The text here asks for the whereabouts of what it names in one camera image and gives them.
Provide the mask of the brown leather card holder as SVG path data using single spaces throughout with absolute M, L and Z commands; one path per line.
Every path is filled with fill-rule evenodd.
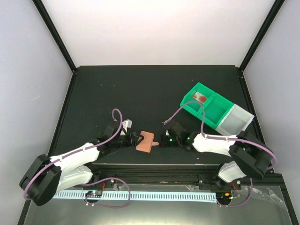
M 137 151 L 150 153 L 153 146 L 159 146 L 159 142 L 154 141 L 154 134 L 146 131 L 141 131 L 138 139 L 139 144 L 136 146 Z

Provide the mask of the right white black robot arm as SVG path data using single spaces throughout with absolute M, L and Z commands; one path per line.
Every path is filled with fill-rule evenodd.
M 224 189 L 231 182 L 244 177 L 261 180 L 270 169 L 271 161 L 275 160 L 274 153 L 247 131 L 232 136 L 165 132 L 161 135 L 160 146 L 230 157 L 231 162 L 221 163 L 210 178 L 200 178 L 216 189 Z

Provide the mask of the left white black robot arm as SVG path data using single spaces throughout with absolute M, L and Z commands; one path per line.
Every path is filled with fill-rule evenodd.
M 112 149 L 135 147 L 144 140 L 144 135 L 132 131 L 131 126 L 131 120 L 112 121 L 92 142 L 64 154 L 38 156 L 19 183 L 24 199 L 42 206 L 65 189 L 96 187 L 101 176 L 93 162 L 109 155 Z

